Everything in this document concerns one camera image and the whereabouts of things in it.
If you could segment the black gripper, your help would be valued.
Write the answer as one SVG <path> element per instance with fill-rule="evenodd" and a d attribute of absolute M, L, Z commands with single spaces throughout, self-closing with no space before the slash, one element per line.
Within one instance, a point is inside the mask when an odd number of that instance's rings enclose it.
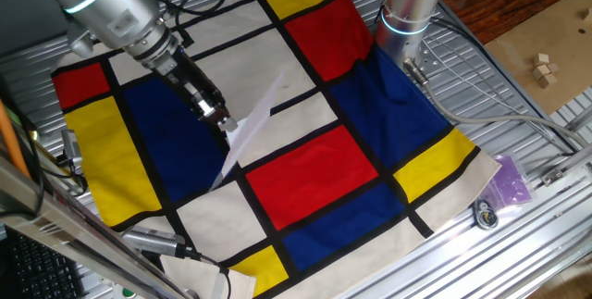
<path fill-rule="evenodd" d="M 238 123 L 230 114 L 228 95 L 225 93 L 223 98 L 222 93 L 182 48 L 177 48 L 171 58 L 176 66 L 167 73 L 166 78 L 172 83 L 178 97 L 191 107 L 198 118 L 205 118 L 222 131 L 235 131 Z"/>

